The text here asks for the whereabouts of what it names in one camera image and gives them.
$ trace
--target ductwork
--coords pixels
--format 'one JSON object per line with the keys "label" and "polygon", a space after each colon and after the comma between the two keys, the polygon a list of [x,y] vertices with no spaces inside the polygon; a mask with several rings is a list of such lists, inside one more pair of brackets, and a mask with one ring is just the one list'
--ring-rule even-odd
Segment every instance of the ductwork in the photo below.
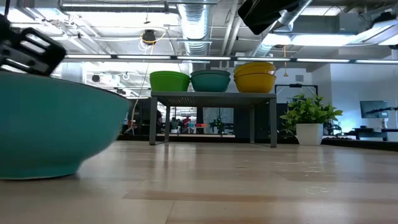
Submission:
{"label": "ductwork", "polygon": [[[270,31],[280,28],[282,26],[287,26],[290,30],[292,30],[294,21],[299,17],[299,15],[304,11],[304,9],[310,5],[311,2],[312,2],[312,0],[301,0],[298,4],[298,7],[295,10],[293,10],[292,12],[283,10],[281,12],[281,17],[277,21],[275,21],[271,25],[271,27],[268,27],[266,29],[266,31],[264,31],[265,33],[262,34],[261,40],[263,40]],[[268,54],[268,52],[271,50],[272,47],[273,47],[272,45],[266,45],[266,44],[260,43],[256,47],[256,49],[252,51],[251,56],[252,57],[265,57]]]}
{"label": "ductwork", "polygon": [[[202,4],[180,4],[181,28],[185,39],[206,40],[208,38],[210,6]],[[188,55],[208,55],[209,44],[186,42]]]}

